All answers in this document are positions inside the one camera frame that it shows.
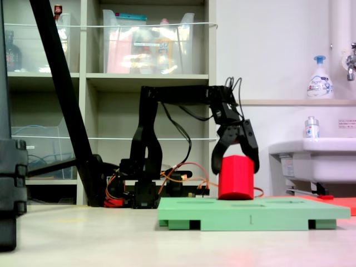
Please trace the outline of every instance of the black robotic arm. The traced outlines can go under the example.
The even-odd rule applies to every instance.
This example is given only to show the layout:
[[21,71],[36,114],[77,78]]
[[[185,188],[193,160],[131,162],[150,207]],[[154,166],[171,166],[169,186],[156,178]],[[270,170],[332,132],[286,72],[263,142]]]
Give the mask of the black robotic arm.
[[[234,144],[241,145],[243,153],[253,160],[254,171],[258,171],[259,158],[255,135],[250,120],[240,118],[231,87],[144,86],[141,89],[139,126],[132,139],[130,158],[123,159],[120,163],[120,172],[126,174],[123,180],[138,180],[135,184],[136,198],[137,194],[142,194],[142,192],[155,191],[152,181],[160,178],[162,149],[154,132],[154,122],[160,102],[177,106],[208,105],[211,108],[216,124],[220,125],[217,131],[220,139],[211,158],[214,174],[220,172],[224,154]],[[145,158],[146,149],[149,152],[147,158]],[[135,202],[136,208],[150,206],[146,202],[144,207],[140,206],[140,201]]]

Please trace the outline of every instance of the shelf board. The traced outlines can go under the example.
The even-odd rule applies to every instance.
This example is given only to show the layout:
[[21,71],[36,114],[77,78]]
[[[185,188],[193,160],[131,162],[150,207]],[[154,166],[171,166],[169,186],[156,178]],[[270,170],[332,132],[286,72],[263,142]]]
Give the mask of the shelf board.
[[[135,180],[132,181],[125,181],[125,185],[130,186],[130,185],[135,185]],[[154,180],[156,182],[156,186],[161,186],[163,184],[163,180]],[[183,183],[184,186],[198,186],[201,184],[202,181],[188,181]]]
[[56,180],[26,180],[26,185],[76,185],[77,180],[56,179]]
[[[8,72],[11,92],[54,92],[51,73]],[[71,73],[75,91],[79,90],[79,73]]]
[[209,75],[87,73],[87,80],[100,92],[139,93],[141,86],[206,85]]
[[205,0],[99,0],[101,4],[134,4],[152,6],[200,6]]
[[256,99],[241,100],[241,104],[242,106],[356,106],[356,99]]

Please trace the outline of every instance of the green board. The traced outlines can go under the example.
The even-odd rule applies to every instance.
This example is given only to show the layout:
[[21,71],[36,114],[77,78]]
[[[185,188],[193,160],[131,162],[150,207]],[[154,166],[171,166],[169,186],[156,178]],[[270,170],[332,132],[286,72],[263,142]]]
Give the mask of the green board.
[[350,208],[300,197],[217,200],[163,197],[158,206],[160,226],[170,230],[281,231],[335,229],[336,219],[350,218]]

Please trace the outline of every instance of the white sink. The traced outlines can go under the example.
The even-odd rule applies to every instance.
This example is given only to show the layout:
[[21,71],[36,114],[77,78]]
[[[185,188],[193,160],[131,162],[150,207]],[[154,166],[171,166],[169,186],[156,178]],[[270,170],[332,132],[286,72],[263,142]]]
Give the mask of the white sink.
[[269,147],[291,180],[356,183],[356,139],[319,138],[281,142]]

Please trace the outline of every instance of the red cylinder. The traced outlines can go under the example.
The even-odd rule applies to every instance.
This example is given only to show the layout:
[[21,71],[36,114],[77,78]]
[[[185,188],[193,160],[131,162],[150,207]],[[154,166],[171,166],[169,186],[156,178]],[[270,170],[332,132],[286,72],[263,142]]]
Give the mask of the red cylinder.
[[249,157],[233,155],[223,158],[218,199],[254,199],[254,162]]

